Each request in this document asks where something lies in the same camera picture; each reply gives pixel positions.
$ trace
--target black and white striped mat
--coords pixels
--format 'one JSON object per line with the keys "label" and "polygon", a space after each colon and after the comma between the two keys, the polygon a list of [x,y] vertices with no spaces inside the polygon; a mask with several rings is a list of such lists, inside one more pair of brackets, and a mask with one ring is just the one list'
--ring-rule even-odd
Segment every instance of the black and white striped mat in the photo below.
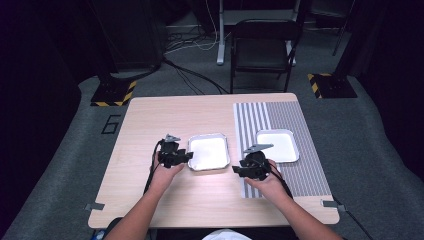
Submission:
{"label": "black and white striped mat", "polygon": [[[256,143],[259,130],[288,129],[293,132],[299,149],[299,160],[277,163],[294,197],[331,195],[318,154],[303,117],[299,102],[252,102],[233,105],[238,157]],[[262,194],[240,178],[243,198],[258,198]]]}

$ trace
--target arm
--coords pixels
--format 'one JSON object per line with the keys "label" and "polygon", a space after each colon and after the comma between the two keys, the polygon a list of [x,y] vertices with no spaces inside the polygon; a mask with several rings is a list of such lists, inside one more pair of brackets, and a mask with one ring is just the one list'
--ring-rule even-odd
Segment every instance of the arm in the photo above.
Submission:
{"label": "arm", "polygon": [[[270,163],[276,167],[274,161],[270,160]],[[277,173],[277,175],[280,174],[275,168],[272,170]],[[265,198],[280,210],[299,239],[342,239],[329,227],[318,221],[290,198],[280,181],[274,175],[270,174],[263,181],[256,181],[250,178],[245,178],[245,181],[249,185],[259,189]]]}
{"label": "arm", "polygon": [[[157,156],[156,153],[155,166],[159,164]],[[144,239],[160,198],[171,184],[174,176],[183,168],[184,164],[179,164],[170,169],[159,165],[153,175],[149,190],[110,231],[106,240]]]}

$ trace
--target person's right hand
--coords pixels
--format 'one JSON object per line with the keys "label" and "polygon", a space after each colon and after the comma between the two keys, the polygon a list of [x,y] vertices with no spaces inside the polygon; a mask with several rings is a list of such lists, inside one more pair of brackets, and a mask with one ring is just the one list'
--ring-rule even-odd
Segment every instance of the person's right hand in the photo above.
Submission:
{"label": "person's right hand", "polygon": [[[271,167],[272,171],[275,174],[280,175],[281,173],[277,171],[277,166],[275,162],[273,160],[269,160],[269,163],[274,166]],[[244,181],[252,187],[259,189],[259,191],[261,191],[265,198],[274,204],[278,200],[281,200],[281,198],[289,197],[286,191],[284,190],[283,185],[281,185],[280,180],[273,174],[269,174],[269,176],[263,181],[254,180],[250,178],[245,178]]]}

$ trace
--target white plastic tray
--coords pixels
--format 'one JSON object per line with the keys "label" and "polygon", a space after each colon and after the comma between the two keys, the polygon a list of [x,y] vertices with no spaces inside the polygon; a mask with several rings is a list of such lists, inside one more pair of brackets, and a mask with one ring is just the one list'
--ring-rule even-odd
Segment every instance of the white plastic tray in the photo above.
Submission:
{"label": "white plastic tray", "polygon": [[193,152],[188,166],[194,171],[221,169],[230,163],[227,138],[221,133],[191,137],[188,151]]}
{"label": "white plastic tray", "polygon": [[266,158],[275,162],[295,162],[299,159],[293,133],[287,129],[260,130],[256,133],[258,144],[274,144],[274,147],[262,150]]}

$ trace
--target forearm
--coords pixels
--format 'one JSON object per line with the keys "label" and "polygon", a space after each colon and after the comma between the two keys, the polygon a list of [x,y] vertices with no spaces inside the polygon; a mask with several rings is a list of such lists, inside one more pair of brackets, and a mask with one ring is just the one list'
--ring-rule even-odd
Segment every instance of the forearm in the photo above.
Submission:
{"label": "forearm", "polygon": [[290,226],[296,232],[299,239],[342,239],[333,230],[305,211],[290,197],[284,196],[280,199],[282,200],[276,202],[275,205],[289,221]]}
{"label": "forearm", "polygon": [[144,239],[162,194],[147,191],[107,235],[106,240]]}

